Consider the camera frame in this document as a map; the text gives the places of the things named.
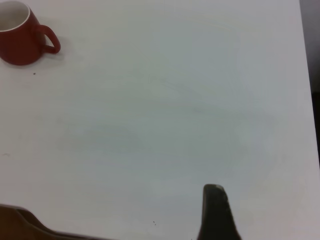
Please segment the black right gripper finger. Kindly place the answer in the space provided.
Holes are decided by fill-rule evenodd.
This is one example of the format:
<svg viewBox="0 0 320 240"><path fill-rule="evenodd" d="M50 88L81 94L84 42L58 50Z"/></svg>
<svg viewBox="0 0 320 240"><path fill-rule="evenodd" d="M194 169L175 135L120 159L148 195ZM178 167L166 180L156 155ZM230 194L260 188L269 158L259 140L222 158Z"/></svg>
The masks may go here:
<svg viewBox="0 0 320 240"><path fill-rule="evenodd" d="M241 240L228 195L218 184L203 187L201 226L198 240Z"/></svg>

